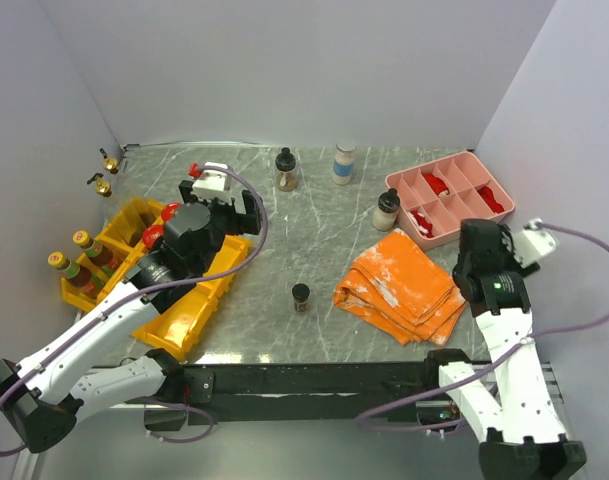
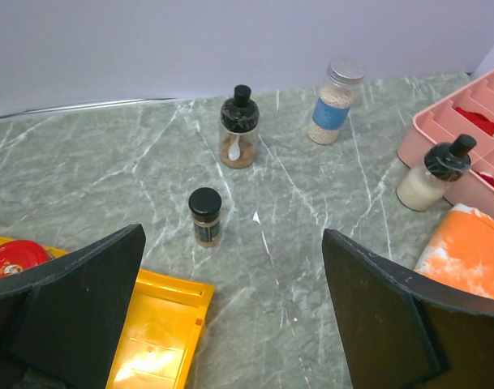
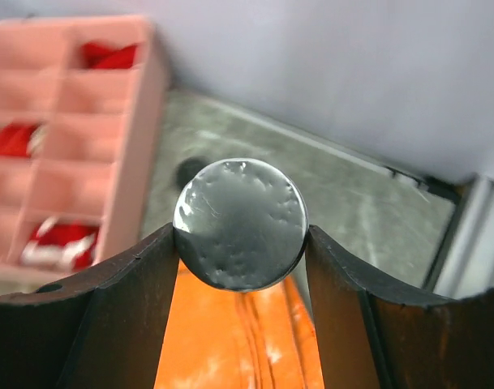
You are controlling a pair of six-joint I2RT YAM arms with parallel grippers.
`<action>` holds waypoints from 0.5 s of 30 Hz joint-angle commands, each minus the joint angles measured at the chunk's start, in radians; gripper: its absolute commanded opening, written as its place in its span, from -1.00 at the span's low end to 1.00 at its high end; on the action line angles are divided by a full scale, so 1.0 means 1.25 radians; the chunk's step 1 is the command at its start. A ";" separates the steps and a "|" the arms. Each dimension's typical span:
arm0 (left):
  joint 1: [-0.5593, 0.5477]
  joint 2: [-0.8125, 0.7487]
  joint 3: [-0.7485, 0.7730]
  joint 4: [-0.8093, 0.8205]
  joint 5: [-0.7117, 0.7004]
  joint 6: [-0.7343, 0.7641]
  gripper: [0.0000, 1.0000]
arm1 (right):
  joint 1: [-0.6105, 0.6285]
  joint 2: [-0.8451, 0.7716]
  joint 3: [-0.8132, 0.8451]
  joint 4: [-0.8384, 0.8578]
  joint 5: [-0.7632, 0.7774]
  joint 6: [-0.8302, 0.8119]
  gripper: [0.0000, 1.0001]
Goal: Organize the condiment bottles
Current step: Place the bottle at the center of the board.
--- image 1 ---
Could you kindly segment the tall oil bottle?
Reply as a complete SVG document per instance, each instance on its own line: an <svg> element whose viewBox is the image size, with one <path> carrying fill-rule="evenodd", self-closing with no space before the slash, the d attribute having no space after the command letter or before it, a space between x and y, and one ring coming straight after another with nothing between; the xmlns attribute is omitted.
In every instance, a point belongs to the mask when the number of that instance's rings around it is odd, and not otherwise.
<svg viewBox="0 0 609 480"><path fill-rule="evenodd" d="M109 155L103 148L100 148L99 151L103 158L103 168L108 172L111 192L117 194L124 201L131 200L134 197L134 193L128 183L125 163Z"/></svg>
<svg viewBox="0 0 609 480"><path fill-rule="evenodd" d="M95 173L87 184L103 198L103 213L107 223L129 246L137 244L146 226L131 199L125 193L116 190L102 173Z"/></svg>

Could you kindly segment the blue-label clear jar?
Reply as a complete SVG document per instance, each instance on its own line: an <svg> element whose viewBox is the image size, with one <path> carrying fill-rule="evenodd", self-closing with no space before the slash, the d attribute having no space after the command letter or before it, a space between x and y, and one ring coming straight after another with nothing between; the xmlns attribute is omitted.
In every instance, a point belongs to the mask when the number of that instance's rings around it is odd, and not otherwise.
<svg viewBox="0 0 609 480"><path fill-rule="evenodd" d="M348 184L353 176L357 145L352 141L341 141L336 144L332 179L338 185Z"/></svg>

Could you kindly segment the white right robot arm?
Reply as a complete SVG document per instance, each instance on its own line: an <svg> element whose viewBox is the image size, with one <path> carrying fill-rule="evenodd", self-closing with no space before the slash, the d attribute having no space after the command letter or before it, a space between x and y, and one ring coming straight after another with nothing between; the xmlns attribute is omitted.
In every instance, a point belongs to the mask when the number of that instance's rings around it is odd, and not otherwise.
<svg viewBox="0 0 609 480"><path fill-rule="evenodd" d="M453 280L485 340L497 392L454 350L430 354L421 377L431 397L449 395L475 433L486 479L570 479L586 463L551 399L524 281L557 246L534 224L516 233L486 219L460 224Z"/></svg>

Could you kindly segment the green-label sauce bottle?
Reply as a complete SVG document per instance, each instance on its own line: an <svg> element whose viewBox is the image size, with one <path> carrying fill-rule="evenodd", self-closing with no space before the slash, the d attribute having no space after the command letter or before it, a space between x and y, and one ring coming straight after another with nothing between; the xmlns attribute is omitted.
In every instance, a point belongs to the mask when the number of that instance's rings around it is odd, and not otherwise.
<svg viewBox="0 0 609 480"><path fill-rule="evenodd" d="M96 299L104 287L104 282L87 267L70 260L62 252L55 251L48 256L48 264L83 295Z"/></svg>
<svg viewBox="0 0 609 480"><path fill-rule="evenodd" d="M106 277L110 278L116 273L121 265L121 260L109 247L96 240L85 230L75 232L72 239L83 250L89 261Z"/></svg>

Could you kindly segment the black-cap spice shaker front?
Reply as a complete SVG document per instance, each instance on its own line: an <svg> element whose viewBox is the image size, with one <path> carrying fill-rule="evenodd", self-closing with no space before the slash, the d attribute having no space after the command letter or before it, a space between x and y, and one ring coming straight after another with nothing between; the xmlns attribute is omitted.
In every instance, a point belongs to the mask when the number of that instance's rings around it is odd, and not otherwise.
<svg viewBox="0 0 609 480"><path fill-rule="evenodd" d="M309 309L310 288L304 283L295 284L292 289L294 310L297 313L306 313Z"/></svg>

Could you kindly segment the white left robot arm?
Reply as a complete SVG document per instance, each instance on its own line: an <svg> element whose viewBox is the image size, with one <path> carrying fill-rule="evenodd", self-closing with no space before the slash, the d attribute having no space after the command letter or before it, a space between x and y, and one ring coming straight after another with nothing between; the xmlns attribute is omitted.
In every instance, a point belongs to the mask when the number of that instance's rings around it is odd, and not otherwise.
<svg viewBox="0 0 609 480"><path fill-rule="evenodd" d="M251 186L236 211L223 187L187 202L163 224L163 233L94 309L50 344L19 362L0 360L0 413L32 453L63 440L83 420L116 404L150 397L177 399L182 368L163 349L135 362L92 374L95 362L124 337L165 313L201 282L227 236L252 234L264 242L268 214Z"/></svg>

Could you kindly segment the red-lid sauce jar back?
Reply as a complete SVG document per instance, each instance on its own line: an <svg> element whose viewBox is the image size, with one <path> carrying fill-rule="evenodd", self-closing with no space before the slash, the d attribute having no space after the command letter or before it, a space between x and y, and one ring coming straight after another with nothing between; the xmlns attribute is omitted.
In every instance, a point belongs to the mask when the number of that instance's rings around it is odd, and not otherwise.
<svg viewBox="0 0 609 480"><path fill-rule="evenodd" d="M178 209L182 206L180 202L171 202L167 204L161 211L160 217L164 223L171 220L178 212Z"/></svg>

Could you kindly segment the red-lid sauce jar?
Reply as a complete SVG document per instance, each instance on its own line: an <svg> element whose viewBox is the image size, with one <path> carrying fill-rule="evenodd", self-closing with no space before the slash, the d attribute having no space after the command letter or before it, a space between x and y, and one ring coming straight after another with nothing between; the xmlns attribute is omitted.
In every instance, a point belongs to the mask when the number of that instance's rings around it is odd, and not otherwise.
<svg viewBox="0 0 609 480"><path fill-rule="evenodd" d="M151 250L154 247L155 243L163 236L163 225L151 225L142 233L141 242L147 250Z"/></svg>
<svg viewBox="0 0 609 480"><path fill-rule="evenodd" d="M182 206L180 202L171 202L167 204L161 211L160 217L164 223L171 220L178 212L178 209Z"/></svg>

